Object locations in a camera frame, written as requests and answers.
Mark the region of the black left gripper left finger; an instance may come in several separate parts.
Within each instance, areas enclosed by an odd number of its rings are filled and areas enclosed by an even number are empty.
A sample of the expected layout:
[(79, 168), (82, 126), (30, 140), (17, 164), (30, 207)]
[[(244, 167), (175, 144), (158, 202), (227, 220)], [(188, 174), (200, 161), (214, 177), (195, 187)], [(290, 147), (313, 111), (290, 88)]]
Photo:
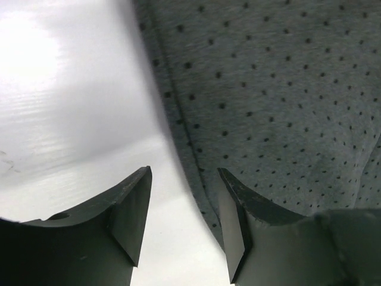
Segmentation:
[(129, 285), (151, 196), (142, 167), (47, 220), (1, 220), (2, 285)]

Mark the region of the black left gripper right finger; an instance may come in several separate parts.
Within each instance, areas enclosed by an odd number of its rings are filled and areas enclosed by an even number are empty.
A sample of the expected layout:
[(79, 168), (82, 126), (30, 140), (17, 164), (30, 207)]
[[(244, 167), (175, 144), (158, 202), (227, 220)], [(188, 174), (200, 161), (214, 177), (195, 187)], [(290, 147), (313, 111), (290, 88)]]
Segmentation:
[(380, 210), (292, 212), (219, 169), (224, 252), (234, 285), (379, 285)]

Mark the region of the grey polka dot skirt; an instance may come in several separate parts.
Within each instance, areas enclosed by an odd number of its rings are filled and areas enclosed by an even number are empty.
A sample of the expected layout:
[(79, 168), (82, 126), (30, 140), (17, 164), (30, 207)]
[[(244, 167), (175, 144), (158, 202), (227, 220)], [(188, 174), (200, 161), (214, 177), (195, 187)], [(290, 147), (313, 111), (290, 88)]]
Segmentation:
[(380, 207), (379, 1), (135, 1), (216, 240), (218, 168), (293, 212)]

